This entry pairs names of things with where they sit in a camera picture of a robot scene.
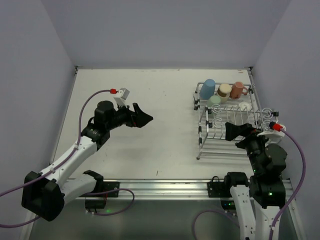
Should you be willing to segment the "white ceramic mug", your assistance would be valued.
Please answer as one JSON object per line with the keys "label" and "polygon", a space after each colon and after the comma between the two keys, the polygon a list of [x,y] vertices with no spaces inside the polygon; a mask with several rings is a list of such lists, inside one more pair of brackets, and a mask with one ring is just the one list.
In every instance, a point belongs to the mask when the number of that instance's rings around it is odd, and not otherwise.
{"label": "white ceramic mug", "polygon": [[249,102],[242,101],[238,104],[241,111],[250,111],[252,109],[252,105]]}

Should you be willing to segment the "green plastic cup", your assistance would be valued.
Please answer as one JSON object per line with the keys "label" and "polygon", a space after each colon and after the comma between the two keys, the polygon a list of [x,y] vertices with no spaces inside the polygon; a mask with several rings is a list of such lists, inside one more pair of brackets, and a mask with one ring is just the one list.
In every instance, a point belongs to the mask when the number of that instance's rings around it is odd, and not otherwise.
{"label": "green plastic cup", "polygon": [[208,100],[206,105],[211,108],[213,105],[219,105],[221,103],[221,98],[218,95],[212,95]]}

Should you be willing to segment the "blue plastic cup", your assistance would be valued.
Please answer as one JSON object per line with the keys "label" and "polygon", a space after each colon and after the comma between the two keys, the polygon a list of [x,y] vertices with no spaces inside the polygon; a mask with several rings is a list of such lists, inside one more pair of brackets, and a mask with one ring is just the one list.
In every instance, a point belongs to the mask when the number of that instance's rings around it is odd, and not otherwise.
{"label": "blue plastic cup", "polygon": [[199,96],[203,100],[208,100],[212,95],[214,95],[216,89],[216,82],[213,79],[207,79],[203,83]]}

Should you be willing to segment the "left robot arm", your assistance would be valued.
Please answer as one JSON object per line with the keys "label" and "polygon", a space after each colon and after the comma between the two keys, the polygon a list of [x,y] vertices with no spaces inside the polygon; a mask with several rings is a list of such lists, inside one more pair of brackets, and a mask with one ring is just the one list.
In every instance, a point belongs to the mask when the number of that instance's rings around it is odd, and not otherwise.
{"label": "left robot arm", "polygon": [[94,155],[110,138],[110,132],[122,125],[142,128],[154,118],[137,103],[114,108],[111,101],[97,104],[94,116],[80,133],[74,145],[40,173],[31,171],[24,179],[21,205],[39,217],[53,221],[64,206],[82,195],[96,195],[104,189],[104,178],[92,170],[70,180],[73,172]]}

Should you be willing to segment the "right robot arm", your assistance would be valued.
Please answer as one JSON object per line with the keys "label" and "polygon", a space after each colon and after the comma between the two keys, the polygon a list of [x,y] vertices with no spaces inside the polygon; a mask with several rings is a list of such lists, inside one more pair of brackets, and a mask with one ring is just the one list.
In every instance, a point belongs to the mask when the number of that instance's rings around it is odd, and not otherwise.
{"label": "right robot arm", "polygon": [[286,189],[281,173],[286,168],[287,152],[278,144],[269,143],[269,134],[251,124],[225,123],[225,140],[233,141],[246,151],[253,175],[228,172],[224,185],[235,203],[242,240],[279,239],[280,217],[286,203]]}

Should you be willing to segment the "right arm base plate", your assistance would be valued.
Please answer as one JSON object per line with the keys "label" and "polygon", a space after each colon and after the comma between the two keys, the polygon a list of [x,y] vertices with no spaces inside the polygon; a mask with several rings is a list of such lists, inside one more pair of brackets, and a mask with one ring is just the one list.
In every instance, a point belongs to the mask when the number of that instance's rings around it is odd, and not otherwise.
{"label": "right arm base plate", "polygon": [[209,198],[225,198],[228,196],[224,182],[220,181],[218,176],[213,176],[206,185]]}

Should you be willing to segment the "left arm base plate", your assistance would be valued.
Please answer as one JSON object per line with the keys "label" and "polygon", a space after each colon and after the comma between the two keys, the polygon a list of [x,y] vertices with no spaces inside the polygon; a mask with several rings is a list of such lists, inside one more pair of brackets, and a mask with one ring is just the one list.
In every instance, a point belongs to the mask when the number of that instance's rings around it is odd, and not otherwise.
{"label": "left arm base plate", "polygon": [[101,181],[96,184],[93,191],[82,194],[81,197],[117,198],[119,195],[117,189],[119,188],[119,181]]}

